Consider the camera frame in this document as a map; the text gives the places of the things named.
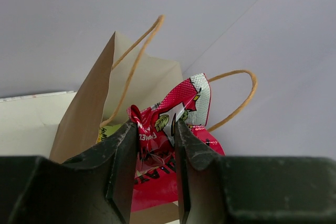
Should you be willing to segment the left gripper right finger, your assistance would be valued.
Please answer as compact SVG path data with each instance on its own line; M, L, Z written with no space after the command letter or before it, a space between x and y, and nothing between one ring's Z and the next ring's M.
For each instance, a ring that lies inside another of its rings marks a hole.
M335 223L335 161L223 156L175 125L180 223Z

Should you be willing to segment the light green snack packet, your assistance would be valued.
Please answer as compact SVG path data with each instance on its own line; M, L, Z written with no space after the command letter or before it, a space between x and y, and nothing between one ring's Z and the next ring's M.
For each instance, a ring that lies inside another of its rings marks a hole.
M103 140L105 140L106 138L114 134L121 126L122 124L117 124L117 125L112 125L112 126L106 125L104 127L101 127L99 129L99 135L98 135L96 144L102 142Z

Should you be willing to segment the red snack packet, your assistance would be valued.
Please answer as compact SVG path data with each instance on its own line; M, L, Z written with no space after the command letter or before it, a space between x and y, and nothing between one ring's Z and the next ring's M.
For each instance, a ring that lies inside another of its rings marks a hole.
M215 152L223 155L219 142L206 130L211 88L203 73L178 84L163 101L140 110L127 109L137 125L139 151L136 161L132 211L178 200L175 168L175 126L186 123L191 132Z

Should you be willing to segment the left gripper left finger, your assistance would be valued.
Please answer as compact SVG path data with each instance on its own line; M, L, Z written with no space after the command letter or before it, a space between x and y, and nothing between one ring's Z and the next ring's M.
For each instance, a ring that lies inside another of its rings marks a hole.
M129 223L136 154L127 122L62 164L1 157L1 223Z

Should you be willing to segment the brown paper bag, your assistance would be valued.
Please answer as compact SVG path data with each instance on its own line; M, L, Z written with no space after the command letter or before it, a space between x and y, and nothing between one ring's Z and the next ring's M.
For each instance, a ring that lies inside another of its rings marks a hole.
M159 16L134 43L112 35L58 126L51 160L63 162L97 145L101 127L123 124L130 106L151 107L184 81L177 62L145 53L163 21Z

